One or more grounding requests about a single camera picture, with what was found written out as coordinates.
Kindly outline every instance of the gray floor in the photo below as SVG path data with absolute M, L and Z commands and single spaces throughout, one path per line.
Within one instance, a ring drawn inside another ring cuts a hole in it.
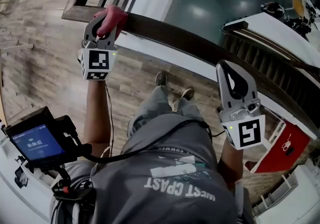
M 261 13 L 260 5 L 267 2 L 285 4 L 285 0 L 173 0 L 165 22 L 220 44 L 225 23 Z

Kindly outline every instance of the person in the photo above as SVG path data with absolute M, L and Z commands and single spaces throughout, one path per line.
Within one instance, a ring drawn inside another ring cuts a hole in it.
M 112 5 L 97 16 L 102 14 L 106 18 L 98 36 L 116 25 L 118 36 L 128 15 Z M 186 88 L 173 111 L 167 83 L 168 74 L 159 71 L 154 90 L 128 123 L 122 154 L 142 148 L 185 120 L 204 121 L 193 101 L 195 89 Z M 96 157 L 109 156 L 105 152 L 111 137 L 105 85 L 105 81 L 88 83 L 82 142 L 92 145 Z M 130 158 L 95 165 L 82 158 L 65 165 L 73 181 L 91 176 L 96 199 L 89 223 L 254 223 L 248 191 L 240 182 L 243 151 L 235 150 L 226 139 L 218 163 L 212 138 L 198 123 L 181 127 Z
M 281 18 L 286 12 L 285 9 L 277 2 L 264 3 L 261 5 L 261 9 L 275 18 Z
M 313 18 L 308 20 L 305 16 L 301 16 L 299 18 L 290 18 L 288 21 L 285 21 L 284 24 L 292 28 L 304 39 L 308 40 L 306 34 L 311 32 L 311 26 L 314 22 L 315 20 Z

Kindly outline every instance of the gray shorts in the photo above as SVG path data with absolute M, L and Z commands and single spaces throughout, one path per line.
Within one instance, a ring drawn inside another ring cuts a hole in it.
M 177 110 L 173 112 L 168 102 L 168 92 L 168 88 L 163 85 L 154 88 L 150 96 L 141 103 L 134 117 L 130 120 L 127 130 L 128 138 L 147 122 L 164 114 L 176 113 L 187 118 L 204 121 L 193 100 L 179 99 Z

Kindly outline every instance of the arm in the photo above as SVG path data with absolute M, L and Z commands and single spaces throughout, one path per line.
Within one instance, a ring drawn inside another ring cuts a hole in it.
M 92 155 L 100 157 L 110 144 L 111 126 L 105 81 L 89 81 L 83 142 L 92 145 Z
M 97 35 L 103 37 L 117 26 L 115 35 L 117 39 L 125 26 L 128 14 L 119 7 L 108 5 L 94 17 L 105 14 L 106 17 L 97 30 Z M 92 145 L 92 155 L 95 157 L 100 157 L 110 145 L 111 125 L 105 86 L 105 81 L 89 81 L 86 99 L 83 142 Z
M 243 157 L 244 151 L 236 150 L 226 138 L 218 163 L 218 172 L 226 182 L 228 189 L 233 193 L 235 192 L 235 182 L 243 176 Z

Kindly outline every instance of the gray t-shirt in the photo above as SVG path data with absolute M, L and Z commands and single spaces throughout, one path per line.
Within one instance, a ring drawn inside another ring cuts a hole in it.
M 164 114 L 141 127 L 122 153 L 140 149 L 188 118 Z M 72 179 L 94 163 L 66 166 Z M 222 176 L 207 130 L 188 124 L 152 148 L 109 163 L 92 175 L 94 224 L 237 223 L 237 206 Z

